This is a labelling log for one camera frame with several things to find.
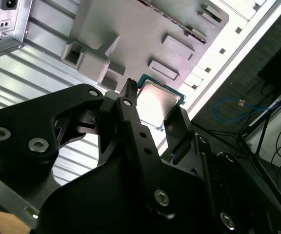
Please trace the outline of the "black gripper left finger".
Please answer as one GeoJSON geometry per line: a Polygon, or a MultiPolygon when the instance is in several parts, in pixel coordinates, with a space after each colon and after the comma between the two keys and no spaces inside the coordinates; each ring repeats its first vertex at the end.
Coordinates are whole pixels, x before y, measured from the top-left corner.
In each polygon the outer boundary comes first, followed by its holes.
{"type": "Polygon", "coordinates": [[[0,178],[34,185],[49,175],[59,150],[85,134],[99,137],[98,167],[115,159],[130,163],[147,208],[172,219],[161,159],[147,126],[136,110],[137,83],[105,97],[80,84],[0,109],[0,178]]]}

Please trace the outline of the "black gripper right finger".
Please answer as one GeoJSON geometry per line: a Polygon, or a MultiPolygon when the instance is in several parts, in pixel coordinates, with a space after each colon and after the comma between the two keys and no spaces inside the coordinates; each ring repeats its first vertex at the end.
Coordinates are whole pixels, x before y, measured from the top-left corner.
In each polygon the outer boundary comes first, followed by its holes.
{"type": "Polygon", "coordinates": [[[196,231],[210,234],[275,234],[276,209],[239,162],[227,153],[212,153],[208,141],[195,133],[187,112],[177,107],[164,121],[172,164],[192,172],[184,181],[196,231]]]}

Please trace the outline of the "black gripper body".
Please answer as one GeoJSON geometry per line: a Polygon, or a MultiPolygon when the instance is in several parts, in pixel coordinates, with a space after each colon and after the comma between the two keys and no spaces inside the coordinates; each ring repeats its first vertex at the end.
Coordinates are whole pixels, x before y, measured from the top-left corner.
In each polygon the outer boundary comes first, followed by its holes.
{"type": "Polygon", "coordinates": [[[210,234],[213,220],[199,179],[164,164],[173,219],[150,211],[130,163],[115,159],[57,189],[39,215],[41,234],[210,234]]]}

